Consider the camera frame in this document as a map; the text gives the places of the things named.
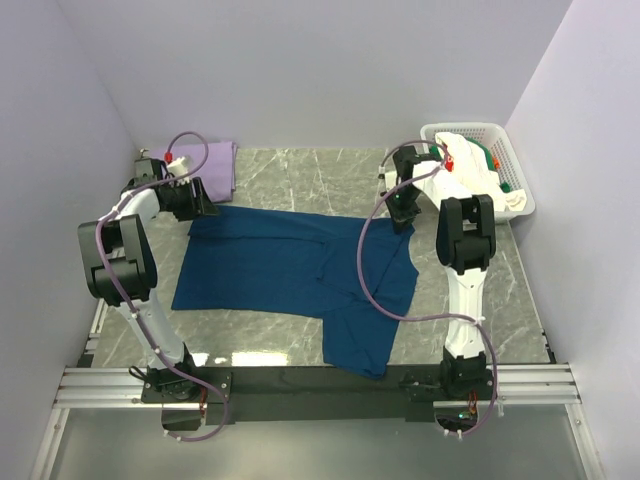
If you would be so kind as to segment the blue t shirt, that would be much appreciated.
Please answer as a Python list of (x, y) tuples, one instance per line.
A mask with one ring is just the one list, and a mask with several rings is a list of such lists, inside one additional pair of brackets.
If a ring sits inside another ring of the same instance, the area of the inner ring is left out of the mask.
[(323, 322), (323, 359), (378, 379), (419, 276), (413, 228), (361, 218), (222, 206), (195, 219), (175, 290), (175, 310), (286, 313)]

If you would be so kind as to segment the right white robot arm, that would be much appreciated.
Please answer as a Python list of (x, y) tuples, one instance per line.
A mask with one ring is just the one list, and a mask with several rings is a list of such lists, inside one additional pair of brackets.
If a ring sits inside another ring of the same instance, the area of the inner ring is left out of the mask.
[[(440, 202), (436, 253), (447, 275), (451, 313), (482, 319), (484, 282), (495, 252), (495, 212), (489, 195), (449, 196)], [(485, 386), (491, 380), (486, 364), (478, 328), (451, 318), (438, 377), (442, 393), (460, 399)]]

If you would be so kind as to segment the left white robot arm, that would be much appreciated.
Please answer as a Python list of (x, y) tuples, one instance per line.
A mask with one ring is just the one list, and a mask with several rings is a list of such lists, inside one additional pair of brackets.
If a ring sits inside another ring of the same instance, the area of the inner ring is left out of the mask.
[(156, 287), (158, 271), (145, 227), (161, 212), (179, 221), (214, 216), (218, 208), (205, 192), (188, 156), (143, 157), (111, 210), (78, 227), (88, 289), (124, 317), (144, 348), (147, 371), (131, 372), (176, 401), (193, 399), (200, 378), (184, 341), (171, 327)]

